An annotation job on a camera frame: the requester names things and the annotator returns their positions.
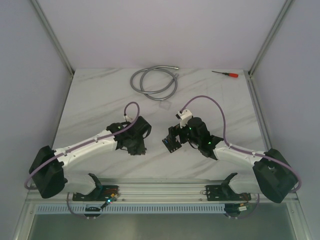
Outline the black fuse box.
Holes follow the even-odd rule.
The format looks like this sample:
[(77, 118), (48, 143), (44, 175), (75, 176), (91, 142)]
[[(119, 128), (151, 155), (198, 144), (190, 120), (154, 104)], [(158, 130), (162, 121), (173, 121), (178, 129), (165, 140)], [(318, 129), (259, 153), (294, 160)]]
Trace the black fuse box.
[(168, 144), (165, 144), (164, 140), (167, 140), (167, 137), (164, 138), (162, 140), (162, 142), (170, 153), (173, 153), (182, 147), (182, 145), (180, 144), (180, 142), (177, 139), (176, 139), (176, 142), (169, 141)]

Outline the clear plastic fuse box cover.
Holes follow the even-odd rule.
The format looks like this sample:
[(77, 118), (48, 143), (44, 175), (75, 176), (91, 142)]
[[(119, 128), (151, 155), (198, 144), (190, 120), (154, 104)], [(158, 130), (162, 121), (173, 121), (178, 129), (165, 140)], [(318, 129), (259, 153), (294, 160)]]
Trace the clear plastic fuse box cover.
[(168, 111), (172, 106), (172, 103), (168, 100), (162, 100), (159, 102), (159, 108)]

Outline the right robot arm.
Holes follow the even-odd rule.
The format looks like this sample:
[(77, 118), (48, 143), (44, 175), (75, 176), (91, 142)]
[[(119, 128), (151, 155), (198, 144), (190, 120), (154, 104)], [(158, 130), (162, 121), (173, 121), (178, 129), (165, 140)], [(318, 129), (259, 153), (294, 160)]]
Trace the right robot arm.
[(199, 117), (192, 117), (184, 126), (171, 126), (162, 142), (171, 153), (189, 143), (206, 158), (232, 163), (242, 171), (246, 170), (246, 173), (232, 172), (222, 182), (221, 193), (228, 200), (240, 194), (263, 194), (270, 201), (281, 203), (299, 182), (278, 150), (271, 148), (254, 153), (226, 144), (223, 138), (210, 134)]

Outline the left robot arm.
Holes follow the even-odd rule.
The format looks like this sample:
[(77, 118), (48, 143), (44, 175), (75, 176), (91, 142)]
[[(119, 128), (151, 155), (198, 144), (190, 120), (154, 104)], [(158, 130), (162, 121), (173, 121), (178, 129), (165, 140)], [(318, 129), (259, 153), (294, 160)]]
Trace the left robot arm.
[(43, 199), (60, 193), (81, 194), (90, 201), (97, 201), (103, 195), (103, 185), (93, 170), (78, 172), (76, 167), (93, 159), (94, 156), (126, 148), (131, 156), (146, 153), (144, 139), (151, 133), (152, 126), (138, 116), (134, 123), (116, 122), (105, 130), (74, 145), (52, 149), (42, 147), (29, 174)]

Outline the aluminium rail frame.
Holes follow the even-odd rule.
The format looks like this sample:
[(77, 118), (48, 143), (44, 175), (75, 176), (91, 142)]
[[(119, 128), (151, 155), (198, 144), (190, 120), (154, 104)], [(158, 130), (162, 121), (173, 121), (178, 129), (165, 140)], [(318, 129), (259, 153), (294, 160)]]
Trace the aluminium rail frame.
[[(206, 179), (107, 179), (103, 185), (117, 185), (115, 204), (204, 204), (206, 185), (220, 185), (219, 180)], [(66, 204), (67, 193), (43, 199), (35, 190), (27, 193), (25, 204)]]

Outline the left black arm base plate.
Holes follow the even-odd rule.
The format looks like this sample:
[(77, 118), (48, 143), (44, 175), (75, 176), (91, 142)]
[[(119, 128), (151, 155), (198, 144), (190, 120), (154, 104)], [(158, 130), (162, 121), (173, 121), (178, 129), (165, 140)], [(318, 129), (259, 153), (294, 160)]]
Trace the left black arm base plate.
[(112, 194), (117, 194), (119, 191), (118, 185), (102, 185), (94, 189), (91, 193), (84, 195), (81, 193), (74, 193), (72, 200), (75, 202), (101, 202), (111, 198)]

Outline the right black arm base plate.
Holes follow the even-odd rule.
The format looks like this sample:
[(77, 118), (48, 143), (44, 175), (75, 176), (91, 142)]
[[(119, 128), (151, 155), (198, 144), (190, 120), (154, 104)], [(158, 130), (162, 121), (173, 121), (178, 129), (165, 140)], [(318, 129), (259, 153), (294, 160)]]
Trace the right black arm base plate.
[(229, 186), (206, 185), (205, 195), (208, 201), (245, 201), (249, 202), (252, 197), (249, 193), (235, 193)]

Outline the red handled screwdriver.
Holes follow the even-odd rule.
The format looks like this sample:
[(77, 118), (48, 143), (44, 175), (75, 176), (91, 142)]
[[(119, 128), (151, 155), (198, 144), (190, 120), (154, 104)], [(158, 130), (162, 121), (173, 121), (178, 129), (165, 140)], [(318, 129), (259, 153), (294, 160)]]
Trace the red handled screwdriver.
[(213, 73), (222, 74), (231, 78), (238, 78), (239, 75), (237, 73), (229, 73), (229, 72), (219, 72), (219, 71), (212, 71)]

